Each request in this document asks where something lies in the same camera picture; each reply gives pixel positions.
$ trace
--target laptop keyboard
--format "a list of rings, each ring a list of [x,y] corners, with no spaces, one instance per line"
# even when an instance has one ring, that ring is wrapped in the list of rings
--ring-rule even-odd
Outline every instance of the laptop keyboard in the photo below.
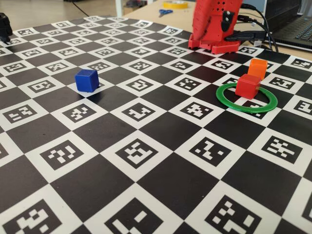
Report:
[[[307,27],[296,36],[296,39],[312,40],[312,23],[307,25]]]

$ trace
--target red robot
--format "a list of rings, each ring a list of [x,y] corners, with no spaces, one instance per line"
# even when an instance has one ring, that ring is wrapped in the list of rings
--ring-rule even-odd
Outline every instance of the red robot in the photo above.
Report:
[[[226,41],[232,35],[242,0],[197,0],[193,34],[189,47],[211,50],[213,54],[235,52],[240,41]]]

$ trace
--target laptop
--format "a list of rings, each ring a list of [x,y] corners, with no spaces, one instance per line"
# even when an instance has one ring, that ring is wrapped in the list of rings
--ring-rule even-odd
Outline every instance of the laptop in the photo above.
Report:
[[[264,12],[277,44],[312,51],[312,17],[300,8],[301,0],[266,0]]]

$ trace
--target orange cube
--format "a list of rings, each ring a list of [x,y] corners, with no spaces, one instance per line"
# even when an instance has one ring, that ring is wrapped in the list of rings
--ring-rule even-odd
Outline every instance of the orange cube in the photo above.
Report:
[[[261,80],[263,80],[267,71],[267,67],[268,61],[253,58],[249,65],[248,75],[260,77]]]

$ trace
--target plastic cube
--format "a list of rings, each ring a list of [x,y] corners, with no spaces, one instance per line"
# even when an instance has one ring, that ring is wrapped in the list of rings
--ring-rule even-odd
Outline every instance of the plastic cube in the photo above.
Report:
[[[248,75],[260,77],[263,80],[267,72],[267,67],[268,61],[253,58],[249,65]]]
[[[253,99],[260,87],[261,78],[244,74],[238,79],[235,94],[243,98]]]
[[[78,91],[93,92],[99,86],[98,72],[94,70],[81,70],[75,75]]]

